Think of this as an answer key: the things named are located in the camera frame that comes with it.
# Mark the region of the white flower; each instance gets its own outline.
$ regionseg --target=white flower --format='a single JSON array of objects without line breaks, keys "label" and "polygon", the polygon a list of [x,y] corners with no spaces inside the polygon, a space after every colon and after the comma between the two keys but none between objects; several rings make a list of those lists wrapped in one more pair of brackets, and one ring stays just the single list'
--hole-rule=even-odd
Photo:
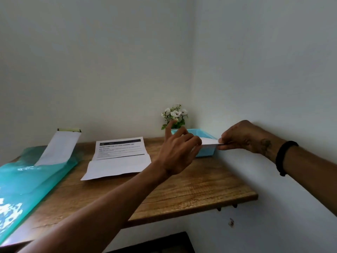
[{"label": "white flower", "polygon": [[179,109],[180,106],[181,106],[180,104],[174,104],[174,105],[173,105],[173,108],[174,108],[174,109]]},{"label": "white flower", "polygon": [[170,108],[166,108],[164,111],[165,115],[168,116],[171,113],[171,109]]},{"label": "white flower", "polygon": [[181,112],[177,111],[177,110],[174,110],[173,112],[171,112],[171,116],[173,118],[179,118],[181,115]]},{"label": "white flower", "polygon": [[182,116],[185,116],[185,115],[187,115],[188,114],[188,111],[186,110],[186,109],[182,109],[181,110],[181,115]]}]

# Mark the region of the tattoo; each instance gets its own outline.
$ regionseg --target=tattoo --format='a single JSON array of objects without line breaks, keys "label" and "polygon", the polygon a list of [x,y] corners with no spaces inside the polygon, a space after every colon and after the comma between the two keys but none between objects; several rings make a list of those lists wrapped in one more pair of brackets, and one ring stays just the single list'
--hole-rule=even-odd
[{"label": "tattoo", "polygon": [[270,159],[268,150],[270,150],[271,148],[272,148],[272,143],[270,142],[269,139],[265,138],[261,140],[261,152],[268,159]]}]

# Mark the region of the wood grain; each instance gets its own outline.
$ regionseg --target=wood grain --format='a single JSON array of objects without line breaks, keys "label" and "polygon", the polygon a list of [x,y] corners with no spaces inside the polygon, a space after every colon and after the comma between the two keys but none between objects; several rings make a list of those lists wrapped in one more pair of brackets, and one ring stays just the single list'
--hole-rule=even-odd
[{"label": "wood grain", "polygon": [[[154,160],[163,138],[145,139],[144,142],[147,152]],[[35,211],[1,246],[27,243],[40,237],[53,225],[135,175],[133,173],[81,181],[93,157],[95,142],[79,143],[75,149],[84,153],[83,160],[42,200]],[[197,158],[182,173],[158,186],[142,202],[125,227],[257,198],[257,193],[230,173],[219,160],[213,157]]]}]

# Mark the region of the wristband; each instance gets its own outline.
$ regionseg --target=wristband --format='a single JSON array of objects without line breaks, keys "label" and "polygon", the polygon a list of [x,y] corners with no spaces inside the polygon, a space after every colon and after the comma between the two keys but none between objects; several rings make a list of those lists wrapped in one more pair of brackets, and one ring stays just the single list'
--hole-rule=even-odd
[{"label": "wristband", "polygon": [[284,177],[287,173],[284,171],[283,169],[283,160],[284,160],[284,156],[285,153],[288,151],[288,149],[292,146],[298,146],[298,144],[294,141],[287,141],[285,142],[279,149],[277,155],[276,155],[276,160],[275,160],[275,164],[276,164],[276,169],[278,170],[278,172],[280,172],[280,175],[282,177]]}]

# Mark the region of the white paper sheet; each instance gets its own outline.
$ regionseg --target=white paper sheet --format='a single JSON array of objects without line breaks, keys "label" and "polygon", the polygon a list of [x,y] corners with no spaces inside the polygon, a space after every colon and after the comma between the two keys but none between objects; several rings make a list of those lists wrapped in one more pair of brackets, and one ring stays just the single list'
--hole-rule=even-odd
[{"label": "white paper sheet", "polygon": [[35,166],[68,161],[80,135],[81,132],[57,131]]},{"label": "white paper sheet", "polygon": [[213,138],[200,138],[202,145],[220,145],[217,139]]},{"label": "white paper sheet", "polygon": [[150,163],[143,137],[97,141],[95,154],[81,180],[141,172]]}]

